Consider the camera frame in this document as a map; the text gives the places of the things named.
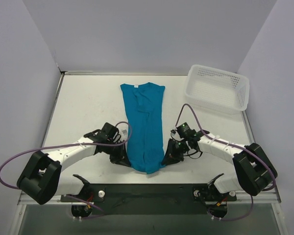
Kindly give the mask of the teal t shirt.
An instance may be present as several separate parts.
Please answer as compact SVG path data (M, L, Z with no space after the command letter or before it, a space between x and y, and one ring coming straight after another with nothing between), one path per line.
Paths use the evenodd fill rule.
M161 169L164 158L162 103L165 86L154 83L120 85L125 114L132 130L127 155L132 167L152 174Z

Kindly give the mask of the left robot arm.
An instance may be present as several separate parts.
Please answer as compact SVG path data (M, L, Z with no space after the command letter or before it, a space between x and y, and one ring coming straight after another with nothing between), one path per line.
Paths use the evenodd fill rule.
M101 129L83 135L72 144L50 147L50 152L33 150L17 180L17 187L40 205L65 194L85 201L90 195L90 183L78 174L65 178L61 173L98 153L107 154L113 164L130 167L125 144L117 126L107 122Z

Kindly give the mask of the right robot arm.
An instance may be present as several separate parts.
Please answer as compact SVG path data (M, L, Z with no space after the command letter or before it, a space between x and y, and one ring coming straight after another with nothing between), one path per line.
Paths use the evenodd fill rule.
M188 152L194 150L199 154L211 154L234 166L233 174L221 173L210 181L207 193L214 200L237 190L256 196L269 189L269 184L273 184L277 178L276 169L262 147L256 143L234 144L206 130L191 129L187 123L177 126L171 133L177 133L180 139L169 139L162 165L182 162Z

